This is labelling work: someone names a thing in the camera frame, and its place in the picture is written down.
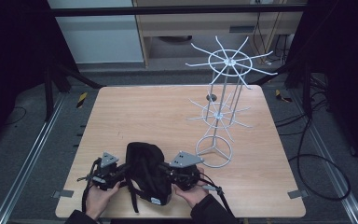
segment wooden table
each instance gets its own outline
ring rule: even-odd
[[[227,86],[227,92],[235,86]],[[289,191],[297,190],[292,171],[282,148],[279,135],[260,87],[241,92],[236,121],[252,126],[234,124],[229,140],[233,148],[232,161],[222,168],[203,164],[213,182],[221,186],[236,217],[303,217],[305,207],[301,198],[290,199]],[[109,152],[125,162],[126,146],[130,142],[155,144],[171,161],[179,150],[195,154],[195,146],[208,130],[200,117],[201,108],[193,103],[207,105],[209,86],[136,86],[102,88],[95,101],[86,130],[77,150],[64,189],[73,190],[71,198],[61,197],[58,217],[69,217],[81,208],[81,196],[86,182],[76,182],[85,176],[92,163]],[[220,94],[222,86],[215,85],[213,93]],[[216,155],[207,160],[218,160]],[[159,206],[138,198],[139,214],[135,214],[131,196],[121,189],[114,196],[102,217],[189,217],[190,207],[174,193],[169,204]]]

